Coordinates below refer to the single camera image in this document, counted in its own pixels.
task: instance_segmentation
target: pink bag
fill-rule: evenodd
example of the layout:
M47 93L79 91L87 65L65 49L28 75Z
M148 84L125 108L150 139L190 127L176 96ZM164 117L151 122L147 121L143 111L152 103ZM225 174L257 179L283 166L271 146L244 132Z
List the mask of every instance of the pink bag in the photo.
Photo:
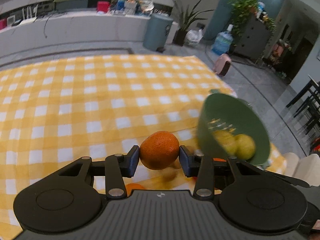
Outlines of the pink bag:
M222 54L218 57L213 71L218 75L225 76L230 68L231 62L231 58L227 54Z

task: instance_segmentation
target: lemon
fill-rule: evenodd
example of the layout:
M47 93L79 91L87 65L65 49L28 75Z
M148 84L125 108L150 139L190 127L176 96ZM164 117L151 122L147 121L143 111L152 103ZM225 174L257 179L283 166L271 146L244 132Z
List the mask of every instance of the lemon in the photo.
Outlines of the lemon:
M251 136L246 134L238 134L235 136L238 146L236 156L239 159L249 160L256 152L256 144Z
M237 151L237 143L235 137L231 133L224 130L218 130L214 131L212 135L229 155L235 155Z

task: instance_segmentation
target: black chair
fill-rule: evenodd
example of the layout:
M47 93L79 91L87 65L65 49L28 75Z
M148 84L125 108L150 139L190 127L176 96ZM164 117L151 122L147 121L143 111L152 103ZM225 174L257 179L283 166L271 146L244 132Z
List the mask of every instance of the black chair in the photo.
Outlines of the black chair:
M310 81L308 84L305 85L305 87L286 105L286 107L294 105L307 92L310 92L311 94L315 92L320 93L320 82L317 83L310 76L309 78Z
M302 113L305 110L308 113L308 121L299 129L300 132L305 132L305 135L308 135L312 129L315 130L313 135L310 138L318 137L320 131L320 93L311 92L311 96L309 96L303 104L298 108L294 117L298 114Z

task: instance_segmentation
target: trash can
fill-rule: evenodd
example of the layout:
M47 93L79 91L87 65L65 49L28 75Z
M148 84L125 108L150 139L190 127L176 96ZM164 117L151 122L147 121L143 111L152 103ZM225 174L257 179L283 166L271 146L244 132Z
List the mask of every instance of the trash can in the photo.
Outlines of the trash can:
M162 14L153 13L148 22L143 47L156 51L163 48L167 40L173 19Z

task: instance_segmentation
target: cable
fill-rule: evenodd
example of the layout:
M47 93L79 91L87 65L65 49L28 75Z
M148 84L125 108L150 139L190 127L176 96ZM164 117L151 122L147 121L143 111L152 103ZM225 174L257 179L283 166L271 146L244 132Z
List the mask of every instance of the cable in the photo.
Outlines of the cable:
M50 17L53 16L53 15L55 15L55 14L57 14L57 15L62 14L62 15L63 15L63 14L66 14L66 13L67 13L66 11L63 11L63 12L53 11L53 13L49 15L49 17L48 17L47 20L45 21L44 28L43 28L43 35L44 35L45 38L48 37L48 36L45 34L45 27L47 26L47 22L48 22L48 20L50 19Z
M47 20L45 21L45 24L44 24L44 28L43 28L43 35L45 38L47 38L48 36L45 34L45 27L47 26L47 22L48 20L50 19L50 17L52 16L53 14L49 15L49 17L47 18Z

